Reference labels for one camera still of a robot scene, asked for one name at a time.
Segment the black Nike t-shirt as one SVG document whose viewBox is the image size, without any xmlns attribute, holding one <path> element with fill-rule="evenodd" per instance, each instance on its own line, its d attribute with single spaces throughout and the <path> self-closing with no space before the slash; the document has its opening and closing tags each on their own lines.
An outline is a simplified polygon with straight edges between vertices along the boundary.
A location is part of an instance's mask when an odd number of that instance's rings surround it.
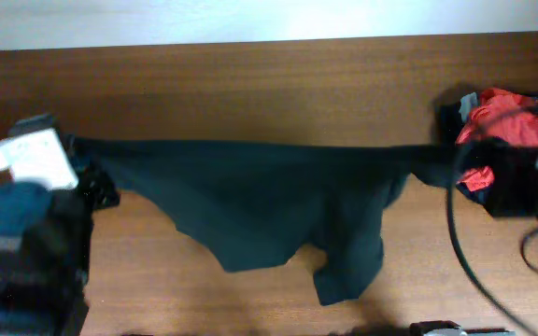
<svg viewBox="0 0 538 336">
<path fill-rule="evenodd" d="M 119 189 L 157 205 L 228 272 L 285 264 L 305 244 L 326 253 L 323 305 L 355 300 L 382 268 L 384 210 L 406 179 L 446 186 L 452 146 L 305 147 L 221 141 L 76 138 Z"/>
</svg>

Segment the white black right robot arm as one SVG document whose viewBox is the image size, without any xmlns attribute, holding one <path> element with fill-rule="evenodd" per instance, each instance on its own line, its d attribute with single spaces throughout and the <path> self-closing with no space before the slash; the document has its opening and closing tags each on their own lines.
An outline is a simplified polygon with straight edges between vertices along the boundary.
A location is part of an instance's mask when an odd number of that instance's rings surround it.
<svg viewBox="0 0 538 336">
<path fill-rule="evenodd" d="M 538 221 L 538 147 L 512 147 L 499 139 L 459 147 L 454 170 L 462 175 L 490 168 L 484 207 L 492 217 L 534 217 Z"/>
</svg>

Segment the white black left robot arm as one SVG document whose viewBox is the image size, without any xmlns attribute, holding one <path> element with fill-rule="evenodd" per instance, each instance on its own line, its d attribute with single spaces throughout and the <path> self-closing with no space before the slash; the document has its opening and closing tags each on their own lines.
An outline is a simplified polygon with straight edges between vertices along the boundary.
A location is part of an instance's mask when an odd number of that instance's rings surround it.
<svg viewBox="0 0 538 336">
<path fill-rule="evenodd" d="M 78 335 L 89 312 L 92 215 L 120 195 L 49 114 L 9 130 L 2 171 L 12 179 L 0 187 L 0 335 Z"/>
</svg>

